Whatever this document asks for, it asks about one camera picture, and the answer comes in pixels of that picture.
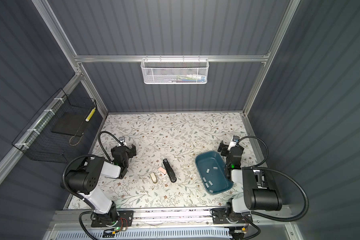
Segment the pink mini stapler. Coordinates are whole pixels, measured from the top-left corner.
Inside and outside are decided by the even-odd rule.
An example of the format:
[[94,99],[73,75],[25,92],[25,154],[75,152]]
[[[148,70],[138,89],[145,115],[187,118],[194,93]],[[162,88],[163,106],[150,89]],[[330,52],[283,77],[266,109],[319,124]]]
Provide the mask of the pink mini stapler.
[[163,167],[159,167],[158,170],[162,175],[164,175],[164,176],[167,175],[167,171]]

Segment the black stapler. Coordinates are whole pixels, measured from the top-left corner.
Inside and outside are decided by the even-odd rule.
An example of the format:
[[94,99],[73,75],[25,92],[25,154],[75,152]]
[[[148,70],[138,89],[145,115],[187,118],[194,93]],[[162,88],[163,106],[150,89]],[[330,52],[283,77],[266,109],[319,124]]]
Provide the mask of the black stapler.
[[177,181],[177,177],[176,177],[176,174],[175,174],[173,168],[171,167],[169,161],[167,159],[164,159],[163,160],[163,165],[164,165],[164,167],[165,167],[165,169],[167,171],[167,175],[169,176],[170,181],[172,183],[175,183]]

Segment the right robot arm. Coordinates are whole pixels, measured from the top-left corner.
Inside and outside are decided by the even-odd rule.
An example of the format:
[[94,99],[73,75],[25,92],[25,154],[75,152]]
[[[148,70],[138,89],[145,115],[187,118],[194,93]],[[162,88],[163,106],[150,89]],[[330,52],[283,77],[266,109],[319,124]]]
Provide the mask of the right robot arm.
[[251,217],[250,211],[279,211],[283,203],[271,173],[264,170],[241,167],[243,147],[236,142],[226,145],[221,142],[218,152],[226,158],[224,176],[231,183],[242,184],[243,192],[231,198],[223,214],[228,221],[238,222],[241,214]]

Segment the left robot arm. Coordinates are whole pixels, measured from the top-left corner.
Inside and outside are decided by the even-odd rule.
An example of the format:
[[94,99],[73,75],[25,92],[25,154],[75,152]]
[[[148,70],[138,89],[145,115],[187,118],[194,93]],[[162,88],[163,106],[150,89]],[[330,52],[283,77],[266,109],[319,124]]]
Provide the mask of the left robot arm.
[[124,220],[119,216],[116,204],[98,186],[100,177],[123,179],[128,171],[129,160],[137,155],[135,145],[116,146],[111,149],[113,161],[95,155],[85,155],[70,161],[62,175],[61,187],[83,200],[91,207],[93,221],[113,227]]

